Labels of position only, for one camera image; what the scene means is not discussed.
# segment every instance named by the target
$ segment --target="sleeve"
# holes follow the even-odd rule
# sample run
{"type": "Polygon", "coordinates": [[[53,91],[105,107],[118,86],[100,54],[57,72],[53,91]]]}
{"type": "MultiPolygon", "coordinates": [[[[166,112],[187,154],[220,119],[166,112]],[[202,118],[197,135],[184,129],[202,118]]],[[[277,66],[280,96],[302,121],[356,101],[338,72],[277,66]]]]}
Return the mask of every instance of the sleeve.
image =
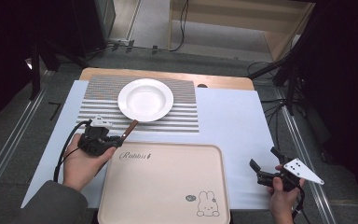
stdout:
{"type": "Polygon", "coordinates": [[[77,223],[87,209],[86,198],[77,190],[53,181],[46,182],[11,222],[17,223],[77,223]]]}

